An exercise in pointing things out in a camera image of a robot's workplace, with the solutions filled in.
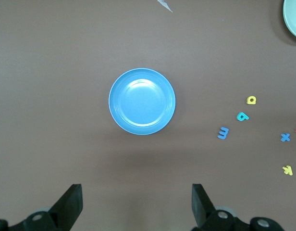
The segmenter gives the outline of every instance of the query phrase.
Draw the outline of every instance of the letter x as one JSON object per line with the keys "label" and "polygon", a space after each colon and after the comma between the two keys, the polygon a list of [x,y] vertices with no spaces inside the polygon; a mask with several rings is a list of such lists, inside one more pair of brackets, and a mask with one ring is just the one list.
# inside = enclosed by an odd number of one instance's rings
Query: letter x
{"label": "letter x", "polygon": [[290,141],[290,138],[289,138],[290,134],[289,133],[286,133],[286,134],[282,134],[282,138],[281,138],[281,141],[282,142],[285,142],[285,141]]}

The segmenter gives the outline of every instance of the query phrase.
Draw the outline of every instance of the blue plate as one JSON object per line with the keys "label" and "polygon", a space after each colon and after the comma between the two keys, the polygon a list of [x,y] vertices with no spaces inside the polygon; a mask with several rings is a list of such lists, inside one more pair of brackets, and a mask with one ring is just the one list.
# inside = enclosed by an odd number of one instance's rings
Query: blue plate
{"label": "blue plate", "polygon": [[296,0],[284,0],[284,21],[291,33],[296,36]]}
{"label": "blue plate", "polygon": [[171,120],[176,105],[169,81],[151,69],[125,72],[113,84],[109,107],[116,123],[136,135],[161,130]]}

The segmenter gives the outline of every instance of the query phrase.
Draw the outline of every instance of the light green plate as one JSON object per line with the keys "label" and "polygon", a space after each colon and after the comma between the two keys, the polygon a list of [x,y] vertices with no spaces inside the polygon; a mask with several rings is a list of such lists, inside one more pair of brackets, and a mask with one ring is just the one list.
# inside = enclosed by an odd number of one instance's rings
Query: light green plate
{"label": "light green plate", "polygon": [[296,0],[284,0],[284,21],[291,33],[296,36]]}

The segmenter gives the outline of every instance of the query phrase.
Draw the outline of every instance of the screw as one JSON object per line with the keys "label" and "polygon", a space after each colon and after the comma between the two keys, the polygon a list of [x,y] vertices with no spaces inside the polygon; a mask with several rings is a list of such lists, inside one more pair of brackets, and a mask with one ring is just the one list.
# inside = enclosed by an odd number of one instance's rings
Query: screw
{"label": "screw", "polygon": [[217,215],[219,215],[219,217],[220,218],[222,218],[222,219],[227,219],[228,218],[228,215],[227,215],[227,213],[225,213],[225,212],[218,212],[218,214]]}
{"label": "screw", "polygon": [[42,218],[42,215],[38,214],[38,215],[36,215],[36,216],[33,216],[32,220],[33,220],[33,221],[36,221],[36,220],[39,220],[39,219],[41,219],[41,218]]}
{"label": "screw", "polygon": [[260,219],[260,220],[257,220],[257,223],[262,226],[262,227],[269,227],[270,225],[268,224],[268,222],[266,220],[263,220],[263,219]]}

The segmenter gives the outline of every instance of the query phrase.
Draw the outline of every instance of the white paper scrap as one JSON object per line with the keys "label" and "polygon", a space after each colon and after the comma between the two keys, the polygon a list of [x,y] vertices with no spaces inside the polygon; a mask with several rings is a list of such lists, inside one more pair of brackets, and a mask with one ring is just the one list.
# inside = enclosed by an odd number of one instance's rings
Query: white paper scrap
{"label": "white paper scrap", "polygon": [[165,8],[167,8],[170,12],[172,12],[172,10],[169,8],[169,6],[167,5],[167,3],[164,0],[158,0],[159,3],[162,4],[162,6],[164,6]]}

